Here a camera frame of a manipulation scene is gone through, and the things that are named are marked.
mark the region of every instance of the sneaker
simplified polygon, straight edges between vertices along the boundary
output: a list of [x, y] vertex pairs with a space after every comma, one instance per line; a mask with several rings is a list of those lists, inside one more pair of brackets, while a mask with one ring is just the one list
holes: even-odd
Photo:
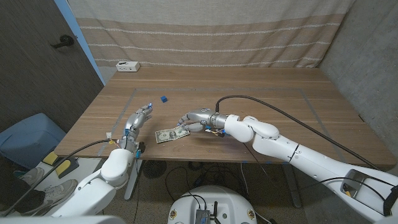
[[44, 201], [43, 204], [29, 212], [25, 212], [23, 215], [36, 215], [37, 213], [44, 215], [45, 213], [40, 212], [41, 210], [49, 211], [52, 207], [64, 202], [73, 193], [77, 186], [77, 180], [67, 180], [64, 183], [44, 190]]
[[26, 174], [20, 176], [19, 178], [23, 181], [25, 181], [27, 184], [30, 186], [36, 184], [44, 175], [44, 170], [43, 168], [33, 168]]

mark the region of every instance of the beige curtain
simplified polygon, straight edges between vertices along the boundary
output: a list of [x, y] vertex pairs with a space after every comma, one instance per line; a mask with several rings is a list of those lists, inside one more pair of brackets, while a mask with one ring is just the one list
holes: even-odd
[[354, 0], [68, 0], [99, 67], [308, 67]]

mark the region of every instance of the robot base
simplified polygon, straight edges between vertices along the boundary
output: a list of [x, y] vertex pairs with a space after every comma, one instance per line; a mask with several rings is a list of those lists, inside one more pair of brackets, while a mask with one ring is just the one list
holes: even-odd
[[[215, 202], [217, 202], [216, 218], [221, 224], [256, 224], [257, 219], [252, 205], [240, 194], [226, 187], [207, 185], [197, 187], [190, 191], [193, 195], [199, 195], [206, 201], [209, 214], [214, 214]], [[196, 197], [204, 210], [205, 203], [200, 197]], [[211, 223], [216, 222], [210, 215], [210, 218], [201, 218], [196, 220], [196, 215], [206, 213], [198, 211], [198, 202], [193, 197], [181, 197], [175, 201], [170, 209], [168, 224], [191, 224], [191, 223]]]

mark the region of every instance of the table leg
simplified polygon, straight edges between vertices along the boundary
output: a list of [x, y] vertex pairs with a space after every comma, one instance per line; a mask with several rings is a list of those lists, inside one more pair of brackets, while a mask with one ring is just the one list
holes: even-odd
[[301, 200], [299, 189], [297, 188], [296, 178], [293, 173], [293, 166], [290, 164], [282, 164], [282, 170], [284, 171], [287, 185], [289, 186], [290, 194], [293, 200], [293, 206], [296, 208], [301, 208]]
[[141, 169], [142, 160], [134, 159], [134, 163], [132, 164], [131, 174], [129, 178], [129, 182], [127, 183], [126, 192], [124, 193], [124, 199], [129, 200], [134, 191], [134, 187], [136, 186], [136, 182], [138, 180], [138, 175], [136, 171], [136, 166], [138, 166], [138, 173]]

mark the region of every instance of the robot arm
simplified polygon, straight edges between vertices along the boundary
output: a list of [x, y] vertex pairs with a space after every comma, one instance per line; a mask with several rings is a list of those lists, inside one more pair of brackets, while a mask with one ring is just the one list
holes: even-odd
[[[394, 175], [331, 159], [287, 139], [275, 126], [251, 116], [240, 121], [237, 115], [226, 116], [202, 109], [187, 113], [178, 124], [186, 121], [193, 122], [185, 126], [191, 131], [200, 131], [209, 125], [220, 136], [227, 133], [240, 142], [254, 139], [252, 146], [258, 153], [289, 162], [317, 181], [333, 179], [323, 182], [323, 185], [371, 222], [377, 222], [385, 215], [398, 216], [398, 203], [394, 197], [398, 177]], [[392, 198], [390, 205], [384, 202], [388, 197]]]
[[52, 217], [95, 215], [104, 209], [116, 195], [116, 190], [128, 182], [127, 168], [131, 167], [141, 153], [141, 145], [136, 142], [139, 129], [151, 118], [152, 103], [139, 108], [126, 121], [120, 148], [111, 152], [102, 168], [84, 178], [73, 195]]

